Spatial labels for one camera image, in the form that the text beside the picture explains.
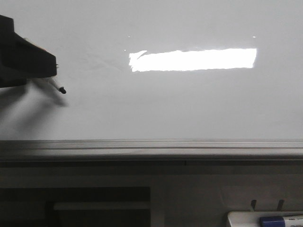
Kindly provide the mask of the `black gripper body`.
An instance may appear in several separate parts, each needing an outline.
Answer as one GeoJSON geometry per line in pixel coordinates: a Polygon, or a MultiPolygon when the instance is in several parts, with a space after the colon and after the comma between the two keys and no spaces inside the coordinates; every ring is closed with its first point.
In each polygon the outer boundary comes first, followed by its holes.
{"type": "Polygon", "coordinates": [[[0,70],[14,71],[9,63],[11,51],[15,50],[14,20],[0,16],[0,70]]]}

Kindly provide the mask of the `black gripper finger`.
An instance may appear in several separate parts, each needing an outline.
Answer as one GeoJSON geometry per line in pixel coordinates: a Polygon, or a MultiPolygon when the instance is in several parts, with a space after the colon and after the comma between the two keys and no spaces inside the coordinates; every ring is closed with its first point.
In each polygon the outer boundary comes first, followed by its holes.
{"type": "Polygon", "coordinates": [[[0,45],[0,87],[17,87],[30,79],[57,75],[56,57],[16,33],[13,42],[0,45]]]}

